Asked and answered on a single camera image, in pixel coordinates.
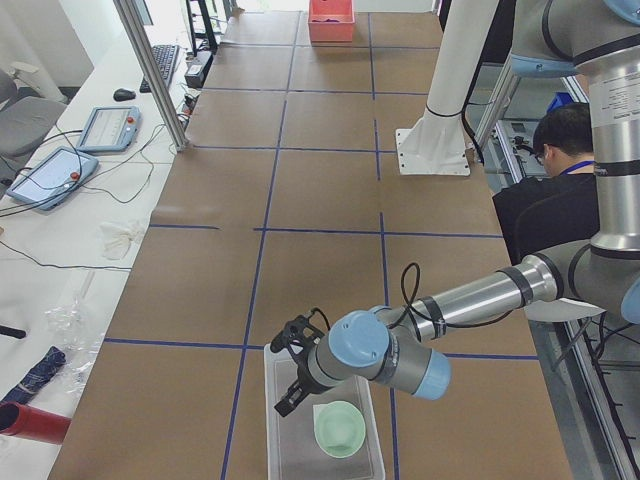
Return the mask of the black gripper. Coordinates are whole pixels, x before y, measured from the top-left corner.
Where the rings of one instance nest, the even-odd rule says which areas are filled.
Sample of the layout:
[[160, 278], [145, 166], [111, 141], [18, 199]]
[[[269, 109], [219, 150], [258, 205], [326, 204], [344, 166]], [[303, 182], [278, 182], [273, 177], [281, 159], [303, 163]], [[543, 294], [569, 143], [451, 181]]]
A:
[[[324, 320], [326, 329], [321, 330], [313, 325], [311, 318], [319, 314]], [[330, 330], [330, 323], [319, 307], [312, 307], [307, 313], [296, 316], [285, 323], [270, 344], [272, 353], [287, 350], [297, 366], [297, 378], [288, 387], [285, 394], [274, 405], [276, 412], [283, 418], [294, 412], [309, 394], [321, 394], [328, 387], [314, 380], [308, 366], [311, 350]]]

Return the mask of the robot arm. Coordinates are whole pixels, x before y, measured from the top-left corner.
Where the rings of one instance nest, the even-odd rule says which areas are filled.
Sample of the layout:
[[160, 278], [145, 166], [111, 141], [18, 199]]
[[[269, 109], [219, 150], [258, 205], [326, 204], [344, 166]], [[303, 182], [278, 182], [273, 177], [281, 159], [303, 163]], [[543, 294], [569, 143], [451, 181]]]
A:
[[353, 311], [327, 331], [301, 315], [271, 342], [297, 366], [276, 405], [288, 415], [311, 394], [360, 376], [435, 400], [451, 367], [425, 341], [543, 302], [590, 304], [639, 319], [639, 5], [635, 1], [521, 1], [512, 71], [521, 77], [582, 74], [595, 135], [598, 232], [526, 256], [519, 264], [404, 306]]

